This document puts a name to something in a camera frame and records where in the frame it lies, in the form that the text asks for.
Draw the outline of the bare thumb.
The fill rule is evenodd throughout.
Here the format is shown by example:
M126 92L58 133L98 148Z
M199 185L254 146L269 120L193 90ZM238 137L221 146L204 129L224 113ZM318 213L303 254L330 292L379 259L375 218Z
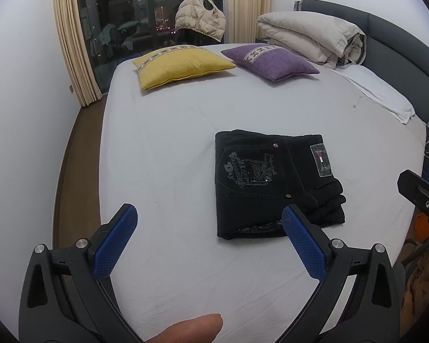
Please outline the bare thumb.
M207 314L173 324L146 343L211 343L222 327L220 314Z

